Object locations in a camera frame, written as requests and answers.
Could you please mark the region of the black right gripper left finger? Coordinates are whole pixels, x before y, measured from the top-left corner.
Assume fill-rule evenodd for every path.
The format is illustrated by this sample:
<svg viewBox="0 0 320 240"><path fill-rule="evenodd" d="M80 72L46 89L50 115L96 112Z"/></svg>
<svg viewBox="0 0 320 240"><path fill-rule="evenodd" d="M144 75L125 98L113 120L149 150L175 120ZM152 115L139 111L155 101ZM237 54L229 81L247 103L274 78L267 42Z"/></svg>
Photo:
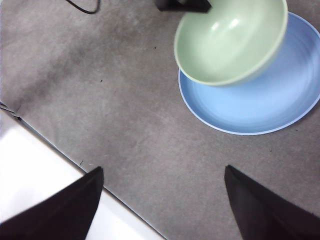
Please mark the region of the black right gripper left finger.
<svg viewBox="0 0 320 240"><path fill-rule="evenodd" d="M2 240L84 240L104 184L99 166L35 206L0 225Z"/></svg>

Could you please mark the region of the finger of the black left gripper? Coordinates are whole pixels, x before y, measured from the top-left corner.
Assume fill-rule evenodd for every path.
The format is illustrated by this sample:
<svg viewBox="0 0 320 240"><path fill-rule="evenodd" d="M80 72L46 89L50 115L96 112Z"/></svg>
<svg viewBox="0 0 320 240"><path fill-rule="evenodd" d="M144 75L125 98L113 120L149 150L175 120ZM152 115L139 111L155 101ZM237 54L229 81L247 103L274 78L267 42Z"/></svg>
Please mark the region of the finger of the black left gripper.
<svg viewBox="0 0 320 240"><path fill-rule="evenodd" d="M208 0L155 0L154 3L162 12L207 13L212 7Z"/></svg>

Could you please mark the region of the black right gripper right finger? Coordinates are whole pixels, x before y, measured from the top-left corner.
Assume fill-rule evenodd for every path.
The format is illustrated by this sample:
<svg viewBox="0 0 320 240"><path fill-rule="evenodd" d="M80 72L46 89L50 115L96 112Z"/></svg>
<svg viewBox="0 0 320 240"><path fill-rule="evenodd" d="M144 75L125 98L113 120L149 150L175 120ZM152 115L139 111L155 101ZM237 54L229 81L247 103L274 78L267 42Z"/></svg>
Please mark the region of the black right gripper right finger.
<svg viewBox="0 0 320 240"><path fill-rule="evenodd" d="M320 218L231 165L224 171L230 208L244 240L318 240Z"/></svg>

